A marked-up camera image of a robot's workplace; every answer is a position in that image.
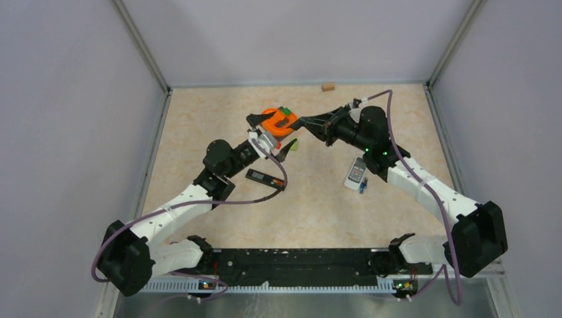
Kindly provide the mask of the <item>white remote control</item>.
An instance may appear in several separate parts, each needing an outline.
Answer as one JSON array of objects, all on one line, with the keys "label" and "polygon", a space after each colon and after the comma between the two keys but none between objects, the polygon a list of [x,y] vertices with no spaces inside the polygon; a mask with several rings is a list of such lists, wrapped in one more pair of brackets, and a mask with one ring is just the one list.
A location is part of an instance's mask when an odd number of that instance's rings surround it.
[{"label": "white remote control", "polygon": [[367,172],[365,161],[361,157],[356,157],[345,177],[344,186],[348,189],[358,191]]}]

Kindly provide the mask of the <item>black remote control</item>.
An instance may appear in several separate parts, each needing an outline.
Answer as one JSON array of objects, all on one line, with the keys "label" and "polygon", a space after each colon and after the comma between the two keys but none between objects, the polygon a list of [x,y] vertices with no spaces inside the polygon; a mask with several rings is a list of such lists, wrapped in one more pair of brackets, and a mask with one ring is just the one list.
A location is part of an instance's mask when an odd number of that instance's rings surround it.
[{"label": "black remote control", "polygon": [[286,188],[286,182],[284,180],[257,170],[248,169],[245,177],[246,179],[274,188],[275,190],[284,191]]}]

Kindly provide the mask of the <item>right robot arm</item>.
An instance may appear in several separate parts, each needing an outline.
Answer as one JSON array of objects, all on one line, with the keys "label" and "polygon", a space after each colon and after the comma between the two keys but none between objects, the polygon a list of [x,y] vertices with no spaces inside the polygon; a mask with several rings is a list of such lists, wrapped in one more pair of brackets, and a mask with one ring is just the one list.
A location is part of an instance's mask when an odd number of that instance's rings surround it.
[{"label": "right robot arm", "polygon": [[300,117],[291,125],[305,128],[331,146],[341,140],[363,151],[366,170],[410,195],[445,227],[444,235],[407,234],[394,239],[388,263],[397,273],[406,273],[417,263],[448,264],[472,278],[508,250],[501,208],[479,203],[438,180],[392,142],[388,119],[381,107],[334,111]]}]

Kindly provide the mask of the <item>black battery cover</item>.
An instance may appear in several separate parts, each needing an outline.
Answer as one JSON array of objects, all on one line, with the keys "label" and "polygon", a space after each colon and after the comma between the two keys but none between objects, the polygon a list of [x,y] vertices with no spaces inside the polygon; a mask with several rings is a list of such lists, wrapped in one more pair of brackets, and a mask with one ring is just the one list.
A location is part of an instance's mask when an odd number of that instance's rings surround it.
[{"label": "black battery cover", "polygon": [[295,120],[293,123],[291,123],[289,125],[289,129],[292,129],[293,131],[298,131],[301,127],[303,127],[304,123],[302,121],[301,118]]}]

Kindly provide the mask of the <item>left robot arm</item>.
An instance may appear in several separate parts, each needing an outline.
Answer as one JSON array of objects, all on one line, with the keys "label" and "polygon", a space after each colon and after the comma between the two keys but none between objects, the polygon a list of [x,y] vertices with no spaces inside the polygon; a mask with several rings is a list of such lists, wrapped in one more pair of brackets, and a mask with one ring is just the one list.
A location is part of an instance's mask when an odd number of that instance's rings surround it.
[{"label": "left robot arm", "polygon": [[185,190],[144,217],[111,223],[93,261],[93,279],[109,282],[129,297],[157,276],[188,268],[197,274],[208,272],[213,257],[202,238],[191,236],[172,244],[165,240],[197,216],[231,204],[228,197],[235,185],[230,179],[255,161],[268,158],[280,165],[290,146],[281,147],[265,129],[265,121],[274,116],[273,112],[248,115],[248,139],[235,148],[226,140],[211,142],[204,169]]}]

